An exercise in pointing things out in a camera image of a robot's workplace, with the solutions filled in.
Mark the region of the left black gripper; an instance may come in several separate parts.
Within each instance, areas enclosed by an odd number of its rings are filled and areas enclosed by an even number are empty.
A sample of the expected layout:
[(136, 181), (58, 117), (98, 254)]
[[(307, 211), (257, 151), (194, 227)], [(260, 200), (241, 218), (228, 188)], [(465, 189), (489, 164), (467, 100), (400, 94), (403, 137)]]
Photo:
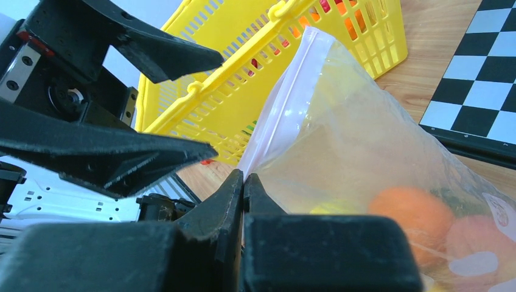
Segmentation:
[(113, 47), (161, 83), (219, 68), (219, 52), (111, 1), (40, 1), (24, 21), (24, 39), (44, 55), (17, 35), (22, 23), (1, 18), (1, 153), (112, 198), (217, 156), (208, 143), (108, 128), (131, 126), (138, 92), (102, 64)]

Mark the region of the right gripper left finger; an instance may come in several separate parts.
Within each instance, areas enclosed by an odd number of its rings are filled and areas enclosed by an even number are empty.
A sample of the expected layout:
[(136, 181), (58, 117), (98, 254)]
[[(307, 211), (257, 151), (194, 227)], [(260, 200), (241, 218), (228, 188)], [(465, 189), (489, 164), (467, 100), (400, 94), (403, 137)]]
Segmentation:
[(1, 259), (2, 291), (237, 291), (243, 173), (176, 221), (38, 224)]

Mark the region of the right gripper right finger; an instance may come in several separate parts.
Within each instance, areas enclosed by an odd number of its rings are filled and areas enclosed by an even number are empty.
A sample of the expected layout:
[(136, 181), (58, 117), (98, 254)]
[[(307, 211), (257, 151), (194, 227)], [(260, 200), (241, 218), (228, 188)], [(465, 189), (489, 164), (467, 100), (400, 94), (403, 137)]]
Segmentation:
[(390, 218), (288, 214), (255, 173), (245, 183), (245, 291), (422, 291), (408, 240)]

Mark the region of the yellow plastic basket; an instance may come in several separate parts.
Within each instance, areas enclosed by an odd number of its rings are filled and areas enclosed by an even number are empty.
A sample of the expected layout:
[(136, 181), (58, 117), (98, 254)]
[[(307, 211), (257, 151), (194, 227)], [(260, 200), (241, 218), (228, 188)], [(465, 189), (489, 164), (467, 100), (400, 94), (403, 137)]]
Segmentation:
[(400, 1), (183, 1), (163, 31), (216, 50), (223, 65), (158, 84), (139, 81), (140, 132), (210, 143), (236, 165), (304, 29), (345, 45), (377, 78), (408, 55)]

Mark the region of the clear zip top bag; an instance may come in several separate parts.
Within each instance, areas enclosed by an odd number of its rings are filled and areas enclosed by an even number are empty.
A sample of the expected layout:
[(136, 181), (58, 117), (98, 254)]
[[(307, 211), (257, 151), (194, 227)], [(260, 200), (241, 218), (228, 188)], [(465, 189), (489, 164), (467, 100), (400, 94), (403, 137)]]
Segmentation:
[[(515, 242), (515, 201), (418, 126), (343, 44), (314, 27), (271, 90), (238, 168), (258, 174), (289, 213), (373, 215), (369, 203), (382, 190), (417, 187), (448, 205), (455, 221), (488, 216)], [(437, 265), (417, 264), (428, 291), (455, 291), (444, 255)]]

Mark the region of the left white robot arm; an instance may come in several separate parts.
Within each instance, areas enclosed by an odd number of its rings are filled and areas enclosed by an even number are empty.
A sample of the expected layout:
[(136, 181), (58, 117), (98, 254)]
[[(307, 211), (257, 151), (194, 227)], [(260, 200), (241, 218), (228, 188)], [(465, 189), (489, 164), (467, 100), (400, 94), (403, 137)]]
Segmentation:
[(1, 245), (32, 224), (173, 221), (198, 204), (176, 173), (215, 150), (136, 131), (141, 98), (103, 66), (111, 47), (152, 83), (223, 62), (111, 1), (2, 15)]

